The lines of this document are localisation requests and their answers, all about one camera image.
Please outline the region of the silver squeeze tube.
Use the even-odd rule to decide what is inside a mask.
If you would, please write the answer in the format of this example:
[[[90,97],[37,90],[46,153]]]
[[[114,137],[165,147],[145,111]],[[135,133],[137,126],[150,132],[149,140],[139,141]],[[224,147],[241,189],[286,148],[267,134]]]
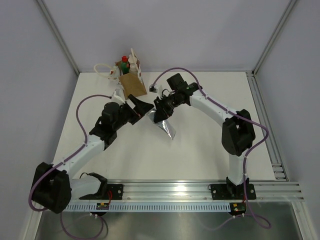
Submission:
[[[155,122],[154,118],[155,118],[155,113],[156,110],[152,109],[149,113],[148,113],[148,117],[151,120],[151,122],[157,126],[158,128],[160,128],[162,131],[164,131],[166,133],[166,135],[171,139],[174,140],[177,131],[175,130],[175,128],[169,123],[168,120],[162,120],[160,122]]]

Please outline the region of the green dish soap bottle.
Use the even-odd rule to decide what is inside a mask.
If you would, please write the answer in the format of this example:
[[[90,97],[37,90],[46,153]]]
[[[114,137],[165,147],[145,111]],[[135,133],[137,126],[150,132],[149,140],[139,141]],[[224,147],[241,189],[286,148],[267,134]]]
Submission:
[[[121,57],[121,71],[123,75],[126,75],[129,73],[129,69],[130,69],[130,64],[129,64],[129,58],[127,56],[122,56]]]

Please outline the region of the beige pump bottle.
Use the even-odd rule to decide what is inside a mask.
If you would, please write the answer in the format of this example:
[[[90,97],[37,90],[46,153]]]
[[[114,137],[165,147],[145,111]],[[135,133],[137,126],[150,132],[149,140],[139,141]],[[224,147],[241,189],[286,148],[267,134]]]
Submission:
[[[129,73],[131,74],[138,74],[138,60],[135,56],[132,54],[129,55],[128,57],[128,63],[129,63]]]

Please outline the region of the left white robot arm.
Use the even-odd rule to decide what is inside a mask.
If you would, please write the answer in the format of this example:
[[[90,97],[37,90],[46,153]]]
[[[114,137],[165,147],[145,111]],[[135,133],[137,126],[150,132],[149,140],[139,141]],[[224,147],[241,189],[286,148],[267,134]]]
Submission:
[[[117,138],[117,131],[130,123],[134,125],[153,109],[153,104],[129,95],[131,107],[111,100],[90,132],[84,133],[84,142],[56,164],[40,163],[34,173],[28,196],[29,207],[35,211],[50,210],[56,214],[66,209],[73,199],[104,200],[109,198],[108,179],[89,173],[75,179],[75,174],[92,158],[105,151]]]

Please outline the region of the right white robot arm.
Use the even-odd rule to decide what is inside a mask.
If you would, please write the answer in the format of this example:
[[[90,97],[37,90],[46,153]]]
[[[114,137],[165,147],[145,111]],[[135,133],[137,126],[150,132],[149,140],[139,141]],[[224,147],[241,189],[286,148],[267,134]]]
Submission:
[[[173,115],[174,109],[183,104],[198,109],[213,119],[222,129],[221,143],[229,156],[229,173],[225,184],[211,185],[212,197],[245,199],[245,188],[249,185],[245,154],[256,138],[250,113],[245,109],[236,113],[229,112],[225,105],[211,100],[198,83],[188,84],[179,73],[168,78],[167,83],[171,93],[158,96],[153,101],[153,121],[159,123],[167,120]]]

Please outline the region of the burlap watermelon canvas bag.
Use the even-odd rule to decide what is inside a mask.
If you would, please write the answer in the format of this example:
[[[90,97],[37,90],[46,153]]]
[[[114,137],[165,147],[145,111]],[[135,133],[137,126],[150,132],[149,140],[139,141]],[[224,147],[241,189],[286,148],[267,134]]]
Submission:
[[[130,54],[137,58],[137,75],[132,73],[125,75],[122,74],[122,58],[120,61],[115,62],[113,66],[106,63],[97,63],[93,67],[94,72],[98,76],[117,83],[122,88],[125,99],[128,98],[128,95],[133,95],[134,97],[147,95],[147,90],[142,76],[141,62],[133,48],[130,49],[129,55]]]

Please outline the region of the aluminium mounting rail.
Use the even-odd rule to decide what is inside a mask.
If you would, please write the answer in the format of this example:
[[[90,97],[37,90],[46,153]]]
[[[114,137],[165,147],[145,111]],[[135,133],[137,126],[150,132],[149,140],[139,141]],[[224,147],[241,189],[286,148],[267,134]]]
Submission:
[[[123,202],[209,202],[212,200],[207,181],[126,181]],[[254,181],[256,200],[262,202],[303,202],[298,182]]]

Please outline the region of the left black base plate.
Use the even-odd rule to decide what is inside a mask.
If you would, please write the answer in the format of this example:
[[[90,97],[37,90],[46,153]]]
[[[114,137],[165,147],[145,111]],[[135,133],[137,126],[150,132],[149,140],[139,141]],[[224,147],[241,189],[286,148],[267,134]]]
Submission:
[[[80,200],[122,200],[123,199],[123,184],[104,184],[100,186],[98,191],[93,194],[81,196]]]

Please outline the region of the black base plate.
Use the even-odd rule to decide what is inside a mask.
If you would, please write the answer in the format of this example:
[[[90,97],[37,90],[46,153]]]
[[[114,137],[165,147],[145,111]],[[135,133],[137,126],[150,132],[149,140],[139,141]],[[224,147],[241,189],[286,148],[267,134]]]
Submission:
[[[223,184],[210,184],[209,190],[213,200],[256,200],[257,195],[255,186],[251,183],[246,185],[246,196],[244,185],[227,185]]]
[[[123,199],[123,184],[104,184],[100,186],[98,191],[93,194],[81,196],[80,200],[122,200]]]

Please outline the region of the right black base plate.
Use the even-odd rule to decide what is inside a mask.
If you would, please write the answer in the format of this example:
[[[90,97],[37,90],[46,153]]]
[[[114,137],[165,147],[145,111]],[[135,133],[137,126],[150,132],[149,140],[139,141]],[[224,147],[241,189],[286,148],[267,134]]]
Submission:
[[[257,195],[255,186],[251,183],[246,185],[246,196],[244,185],[227,185],[223,184],[210,184],[209,190],[213,200],[256,200]]]

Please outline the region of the left aluminium frame post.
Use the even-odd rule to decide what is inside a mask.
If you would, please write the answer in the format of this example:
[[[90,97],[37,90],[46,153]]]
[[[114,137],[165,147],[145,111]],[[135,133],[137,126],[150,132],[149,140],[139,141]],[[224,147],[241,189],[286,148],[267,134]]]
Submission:
[[[44,0],[35,0],[34,2],[36,3],[41,14],[43,15],[51,33],[53,34],[53,37],[55,38],[57,44],[59,45],[63,55],[65,56],[68,64],[70,65],[71,69],[76,74],[76,76],[79,76],[81,71],[80,71],[74,57],[72,56],[72,54],[71,54],[63,36],[62,36],[46,2]]]

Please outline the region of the aluminium frame post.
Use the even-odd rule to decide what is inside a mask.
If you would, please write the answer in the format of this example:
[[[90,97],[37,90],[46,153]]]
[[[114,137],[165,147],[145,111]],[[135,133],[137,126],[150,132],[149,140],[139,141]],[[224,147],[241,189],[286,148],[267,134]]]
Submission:
[[[51,33],[53,34],[53,37],[55,38],[57,44],[59,45],[63,55],[65,56],[68,64],[70,65],[71,69],[76,74],[76,76],[79,76],[81,71],[80,71],[74,57],[72,56],[72,54],[71,54],[63,36],[62,36],[46,2],[44,0],[35,0],[34,2],[36,3],[41,14],[43,15]]]
[[[268,39],[260,57],[258,58],[257,63],[255,64],[253,70],[251,71],[252,76],[256,77],[259,70],[261,69],[262,65],[264,64],[265,60],[267,59],[268,55],[271,53],[277,39],[281,35],[287,21],[289,20],[291,14],[293,13],[296,5],[298,4],[299,0],[290,0],[286,5],[283,13],[281,14],[274,30],[271,33],[270,38]]]

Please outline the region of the right side aluminium rail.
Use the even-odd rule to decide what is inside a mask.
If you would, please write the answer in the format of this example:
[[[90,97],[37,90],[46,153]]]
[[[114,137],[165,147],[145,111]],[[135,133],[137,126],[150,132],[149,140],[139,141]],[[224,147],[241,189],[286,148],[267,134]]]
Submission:
[[[273,134],[273,130],[268,118],[267,111],[266,111],[265,103],[263,101],[263,96],[259,89],[257,80],[252,72],[249,71],[249,72],[246,72],[245,74],[246,74],[248,85],[252,94],[253,102],[255,104],[259,122],[265,127],[267,127],[269,131],[269,135],[265,143],[266,143],[266,148],[269,154],[275,179],[276,181],[279,181],[279,182],[280,181],[288,182],[289,179],[287,176],[286,168],[283,164],[282,156],[280,154],[276,139]]]

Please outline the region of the right aluminium frame post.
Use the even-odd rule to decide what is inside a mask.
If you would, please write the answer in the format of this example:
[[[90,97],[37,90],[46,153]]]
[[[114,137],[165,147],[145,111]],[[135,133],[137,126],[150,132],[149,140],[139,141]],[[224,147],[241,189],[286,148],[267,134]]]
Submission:
[[[281,14],[274,30],[271,33],[270,38],[268,39],[260,57],[258,58],[257,63],[255,64],[253,70],[251,71],[252,76],[256,77],[259,70],[261,69],[262,65],[264,64],[265,60],[267,59],[268,55],[271,53],[277,39],[281,35],[287,21],[289,20],[291,14],[293,13],[296,5],[298,4],[299,0],[290,0],[286,5],[283,13]]]

